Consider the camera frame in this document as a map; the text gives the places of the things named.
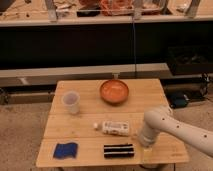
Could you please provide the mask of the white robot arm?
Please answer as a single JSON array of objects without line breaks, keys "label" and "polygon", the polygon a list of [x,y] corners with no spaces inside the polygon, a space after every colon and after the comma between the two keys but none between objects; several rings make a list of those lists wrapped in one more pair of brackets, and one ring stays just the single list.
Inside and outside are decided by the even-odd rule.
[{"label": "white robot arm", "polygon": [[138,140],[142,146],[149,148],[156,143],[161,132],[168,133],[213,158],[213,132],[176,120],[169,106],[158,106],[144,112]]}]

